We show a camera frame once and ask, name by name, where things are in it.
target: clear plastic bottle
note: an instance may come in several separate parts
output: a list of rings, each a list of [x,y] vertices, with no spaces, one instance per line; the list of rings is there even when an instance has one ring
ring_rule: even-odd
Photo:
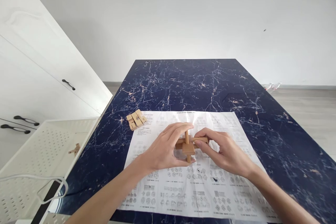
[[[271,88],[269,89],[269,93],[272,93],[272,92],[274,92],[275,90],[277,90],[279,87],[280,87],[280,85],[281,85],[281,82],[278,82],[278,83],[276,83],[276,84],[272,84],[272,86],[271,86]]]
[[[268,83],[264,86],[265,90],[269,90],[272,87],[273,83]]]

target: white wall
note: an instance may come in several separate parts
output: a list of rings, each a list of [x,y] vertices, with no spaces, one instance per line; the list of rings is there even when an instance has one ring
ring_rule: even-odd
[[[236,58],[260,83],[336,85],[336,0],[41,1],[103,81],[135,59]]]

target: forearm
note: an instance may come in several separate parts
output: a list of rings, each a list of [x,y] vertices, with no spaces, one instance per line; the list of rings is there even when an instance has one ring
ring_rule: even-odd
[[[107,223],[123,199],[148,173],[141,159],[135,160],[82,205],[66,224]]]
[[[262,193],[283,223],[318,223],[260,168],[248,178]]]

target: floor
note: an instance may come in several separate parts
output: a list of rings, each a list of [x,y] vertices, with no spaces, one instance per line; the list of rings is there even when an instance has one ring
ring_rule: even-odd
[[[107,87],[113,95],[119,87]],[[282,89],[272,96],[336,161],[336,90]]]

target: drawer handle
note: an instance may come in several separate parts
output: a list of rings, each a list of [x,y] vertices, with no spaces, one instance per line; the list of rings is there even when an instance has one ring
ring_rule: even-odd
[[[0,126],[0,128],[9,128],[9,129],[12,129],[12,130],[15,130],[15,131],[24,132],[25,134],[30,133],[29,130],[25,130],[23,128],[12,127],[12,126],[9,126],[8,124],[3,124],[3,125]]]
[[[76,90],[76,89],[75,89],[73,86],[71,86],[70,83],[67,82],[66,80],[63,79],[62,81],[65,82],[65,83],[67,83],[70,87],[72,87],[72,90]]]
[[[21,117],[21,116],[19,116],[19,115],[14,116],[14,119],[17,119],[17,120],[23,120],[23,121],[25,121],[25,122],[27,122],[27,123],[34,124],[34,126],[39,126],[39,125],[40,125],[39,123],[37,123],[37,122],[35,122],[35,121],[31,120],[31,119],[23,118],[23,117]]]

